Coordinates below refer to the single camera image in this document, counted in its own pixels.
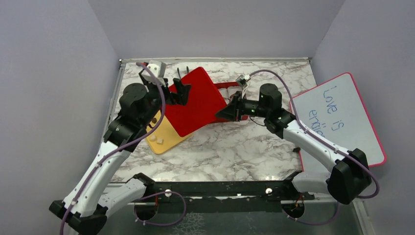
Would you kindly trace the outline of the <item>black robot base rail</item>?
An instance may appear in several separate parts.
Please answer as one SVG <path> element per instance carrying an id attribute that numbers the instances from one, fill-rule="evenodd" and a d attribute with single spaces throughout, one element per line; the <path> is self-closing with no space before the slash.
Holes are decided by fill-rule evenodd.
<path id="1" fill-rule="evenodd" d="M 155 182 L 144 174 L 138 178 L 147 187 L 145 199 L 135 199 L 140 213 L 281 212 L 281 203 L 313 200 L 292 185 L 292 173 L 279 181 Z"/>

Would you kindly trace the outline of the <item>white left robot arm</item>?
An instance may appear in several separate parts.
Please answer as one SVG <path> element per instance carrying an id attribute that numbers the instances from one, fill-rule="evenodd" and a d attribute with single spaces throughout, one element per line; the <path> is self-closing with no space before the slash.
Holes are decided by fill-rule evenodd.
<path id="1" fill-rule="evenodd" d="M 168 104 L 178 104 L 163 75 L 146 72 L 141 83 L 128 85 L 119 99 L 120 110 L 104 133 L 99 150 L 74 189 L 53 201 L 49 210 L 60 220 L 59 234 L 69 226 L 80 235 L 99 233 L 108 218 L 135 200 L 153 197 L 153 181 L 137 174 L 123 186 L 104 193 L 119 167 L 138 144 L 158 131 L 165 122 Z"/>

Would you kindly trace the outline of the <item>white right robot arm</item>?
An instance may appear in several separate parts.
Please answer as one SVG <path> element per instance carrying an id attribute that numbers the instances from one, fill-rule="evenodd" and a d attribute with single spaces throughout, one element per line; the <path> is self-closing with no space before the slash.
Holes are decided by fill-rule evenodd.
<path id="1" fill-rule="evenodd" d="M 229 104 L 216 113 L 217 118 L 229 121 L 239 121 L 242 116 L 263 118 L 270 133 L 294 143 L 326 168 L 326 173 L 296 174 L 282 186 L 286 198 L 295 199 L 305 192 L 324 193 L 347 205 L 372 183 L 365 153 L 358 148 L 351 151 L 341 147 L 307 128 L 282 107 L 282 94 L 276 85 L 262 85 L 258 101 L 236 92 Z"/>

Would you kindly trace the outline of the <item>red box lid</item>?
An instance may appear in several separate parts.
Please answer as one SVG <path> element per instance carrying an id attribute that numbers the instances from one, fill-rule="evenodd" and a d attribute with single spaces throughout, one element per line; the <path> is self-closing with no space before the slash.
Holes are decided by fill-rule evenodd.
<path id="1" fill-rule="evenodd" d="M 181 79 L 191 85 L 188 102 L 182 105 L 167 105 L 165 116 L 180 137 L 216 121 L 216 113 L 226 107 L 226 102 L 206 70 L 197 67 Z"/>

